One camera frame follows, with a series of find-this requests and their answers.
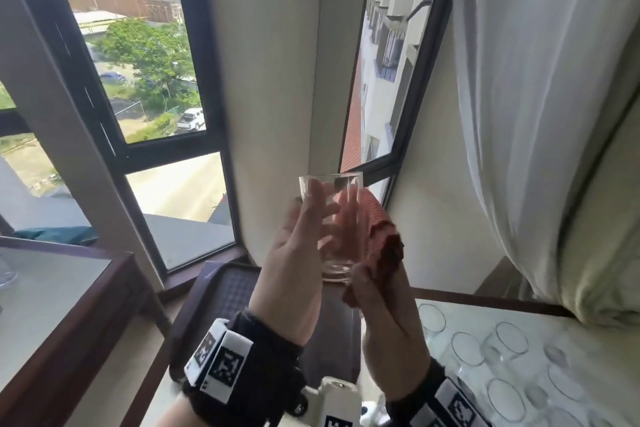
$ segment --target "white pickup truck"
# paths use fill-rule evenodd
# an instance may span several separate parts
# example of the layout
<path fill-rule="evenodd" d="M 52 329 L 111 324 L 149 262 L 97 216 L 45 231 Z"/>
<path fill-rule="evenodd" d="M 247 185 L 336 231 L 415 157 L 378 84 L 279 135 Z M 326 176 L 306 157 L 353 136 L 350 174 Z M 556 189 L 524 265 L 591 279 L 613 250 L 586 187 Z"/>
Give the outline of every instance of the white pickup truck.
<path fill-rule="evenodd" d="M 185 111 L 178 121 L 178 128 L 185 131 L 196 131 L 206 128 L 202 108 L 189 108 L 189 110 Z"/>

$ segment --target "car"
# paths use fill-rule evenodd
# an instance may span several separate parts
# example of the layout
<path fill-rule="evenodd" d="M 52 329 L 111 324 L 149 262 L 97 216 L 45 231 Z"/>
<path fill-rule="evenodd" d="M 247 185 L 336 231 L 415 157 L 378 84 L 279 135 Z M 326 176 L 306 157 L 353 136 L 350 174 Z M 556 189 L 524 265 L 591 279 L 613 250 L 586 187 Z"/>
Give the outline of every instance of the car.
<path fill-rule="evenodd" d="M 183 131 L 196 131 L 206 128 L 204 123 L 204 113 L 201 107 L 189 108 L 178 121 L 178 129 Z"/>
<path fill-rule="evenodd" d="M 106 73 L 103 73 L 100 75 L 100 81 L 111 85 L 125 85 L 128 83 L 127 78 L 117 71 L 107 71 Z"/>

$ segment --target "tray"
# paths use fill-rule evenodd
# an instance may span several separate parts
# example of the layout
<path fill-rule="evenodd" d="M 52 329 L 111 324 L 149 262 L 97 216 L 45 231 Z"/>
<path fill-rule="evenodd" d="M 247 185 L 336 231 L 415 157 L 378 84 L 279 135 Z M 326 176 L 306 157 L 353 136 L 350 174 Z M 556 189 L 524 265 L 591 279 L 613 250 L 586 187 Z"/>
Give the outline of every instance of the tray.
<path fill-rule="evenodd" d="M 178 316 L 169 342 L 169 375 L 184 379 L 184 365 L 216 318 L 230 319 L 249 303 L 260 267 L 205 262 Z M 355 383 L 360 374 L 360 315 L 342 302 L 342 287 L 325 284 L 316 329 L 300 358 L 307 384 L 324 376 Z"/>

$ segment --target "hand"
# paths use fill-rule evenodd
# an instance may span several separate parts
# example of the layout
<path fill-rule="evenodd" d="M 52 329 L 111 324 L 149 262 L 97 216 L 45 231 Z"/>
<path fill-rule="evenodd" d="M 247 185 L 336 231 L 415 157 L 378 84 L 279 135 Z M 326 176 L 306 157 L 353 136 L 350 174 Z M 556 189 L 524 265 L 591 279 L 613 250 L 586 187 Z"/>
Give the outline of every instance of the hand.
<path fill-rule="evenodd" d="M 384 298 L 367 264 L 354 266 L 351 280 L 367 324 L 362 349 L 371 377 L 387 401 L 400 400 L 420 385 L 431 361 L 404 265 Z"/>
<path fill-rule="evenodd" d="M 304 203 L 296 198 L 271 246 L 249 310 L 280 336 L 304 346 L 313 333 L 322 293 L 322 263 L 318 241 L 339 235 L 340 226 L 323 219 L 340 211 L 326 204 L 333 192 L 316 179 L 308 182 Z"/>

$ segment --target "window frame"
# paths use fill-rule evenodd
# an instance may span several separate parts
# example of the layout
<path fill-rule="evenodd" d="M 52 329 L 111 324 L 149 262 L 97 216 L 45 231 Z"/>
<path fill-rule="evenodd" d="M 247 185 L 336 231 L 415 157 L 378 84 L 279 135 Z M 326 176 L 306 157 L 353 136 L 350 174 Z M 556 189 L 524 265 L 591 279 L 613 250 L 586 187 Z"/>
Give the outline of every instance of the window frame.
<path fill-rule="evenodd" d="M 420 112 L 420 106 L 422 105 L 427 85 L 431 79 L 431 74 L 440 50 L 440 45 L 444 38 L 445 29 L 449 22 L 452 2 L 452 0 L 433 0 L 431 4 L 431 11 L 422 34 L 422 41 L 416 56 L 412 77 L 406 90 L 406 97 L 397 122 L 396 135 L 394 137 L 391 150 L 387 155 L 380 156 L 374 160 L 370 160 L 369 162 L 364 162 L 363 164 L 345 171 L 362 172 L 365 187 L 375 184 L 383 179 L 390 178 L 382 199 L 382 205 L 385 208 L 390 203 L 398 174 L 402 168 L 407 149 L 409 148 L 409 142 L 411 141 L 415 122 Z M 351 87 L 352 92 L 359 90 L 360 89 L 354 89 L 353 86 Z M 351 104 L 348 105 L 344 125 L 342 148 L 340 149 L 340 164 L 342 164 L 342 155 L 344 153 L 344 143 L 346 140 L 347 123 L 349 121 L 350 112 Z"/>
<path fill-rule="evenodd" d="M 214 36 L 215 26 L 209 4 L 203 1 L 208 0 L 181 0 L 181 3 L 206 130 L 127 144 L 68 0 L 25 0 L 38 30 L 51 51 L 52 59 L 60 70 L 76 109 L 99 149 L 118 194 L 163 280 L 191 264 L 201 262 L 206 257 L 243 245 L 235 182 L 230 164 L 227 118 L 218 47 Z M 0 110 L 0 136 L 28 132 L 31 130 L 16 108 Z M 132 192 L 127 175 L 217 152 L 220 153 L 222 162 L 234 242 L 168 270 Z"/>

